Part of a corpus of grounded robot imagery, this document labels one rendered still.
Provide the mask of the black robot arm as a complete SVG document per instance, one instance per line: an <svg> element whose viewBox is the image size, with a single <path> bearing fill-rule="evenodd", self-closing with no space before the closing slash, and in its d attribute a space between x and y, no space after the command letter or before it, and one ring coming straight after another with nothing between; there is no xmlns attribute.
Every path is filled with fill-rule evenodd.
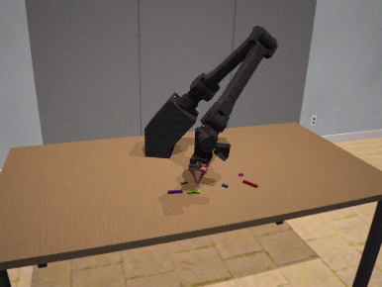
<svg viewBox="0 0 382 287"><path fill-rule="evenodd" d="M203 72L196 77L189 92L182 98L174 96L178 107L196 117L198 113L193 108L201 100L210 101L220 90L220 81L242 62L224 93L200 120L205 127L195 129L195 143L200 146L200 158L210 159L212 151L222 161L229 157L230 144L217 143L218 134L226 128L237 98L261 60L264 57L271 58L278 48L277 41L262 27L255 26L248 38L213 71L207 74Z"/></svg>

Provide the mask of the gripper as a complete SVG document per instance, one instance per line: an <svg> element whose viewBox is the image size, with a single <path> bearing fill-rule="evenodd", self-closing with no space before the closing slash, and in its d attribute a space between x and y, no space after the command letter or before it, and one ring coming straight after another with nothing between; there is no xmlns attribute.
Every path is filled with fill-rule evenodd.
<svg viewBox="0 0 382 287"><path fill-rule="evenodd" d="M207 167L208 167L212 157L213 157L213 153L211 154L210 159L200 158L200 146L198 143L195 143L194 153L190 158L189 170L190 170L196 183L200 183L203 175L205 174L205 172L207 170ZM197 164L197 161L198 161L199 165ZM205 167L202 167L201 161L203 164L206 164ZM198 171L202 172L199 179L197 179L194 170L198 170Z"/></svg>

